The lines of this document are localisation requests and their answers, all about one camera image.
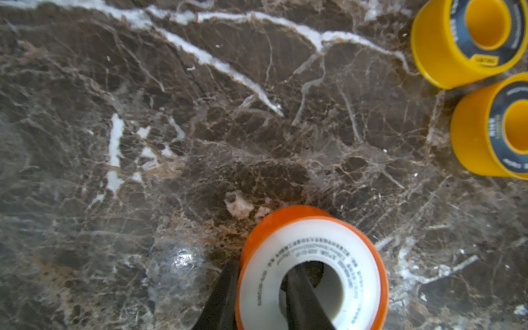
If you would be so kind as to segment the orange white tape roll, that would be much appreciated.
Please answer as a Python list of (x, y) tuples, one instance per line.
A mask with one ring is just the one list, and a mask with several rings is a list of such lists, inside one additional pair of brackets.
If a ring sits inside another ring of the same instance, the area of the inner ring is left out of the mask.
[(235, 307), (239, 329), (287, 329), (287, 273), (324, 265), (314, 293), (336, 329), (381, 329), (389, 281), (379, 252), (352, 225), (312, 206), (288, 206), (264, 217), (241, 253)]

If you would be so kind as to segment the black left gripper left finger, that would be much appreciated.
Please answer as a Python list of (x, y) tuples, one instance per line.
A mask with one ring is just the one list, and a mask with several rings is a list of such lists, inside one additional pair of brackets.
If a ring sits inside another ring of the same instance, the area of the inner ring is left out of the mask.
[(202, 313), (192, 330), (233, 330), (239, 278), (239, 261), (229, 260), (213, 287)]

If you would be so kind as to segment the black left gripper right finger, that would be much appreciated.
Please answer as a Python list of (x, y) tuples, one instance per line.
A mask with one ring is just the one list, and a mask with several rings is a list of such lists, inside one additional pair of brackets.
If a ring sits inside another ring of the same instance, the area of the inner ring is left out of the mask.
[(335, 327), (316, 297), (312, 280), (323, 276), (323, 263), (303, 263), (285, 276), (286, 319), (289, 330), (331, 329)]

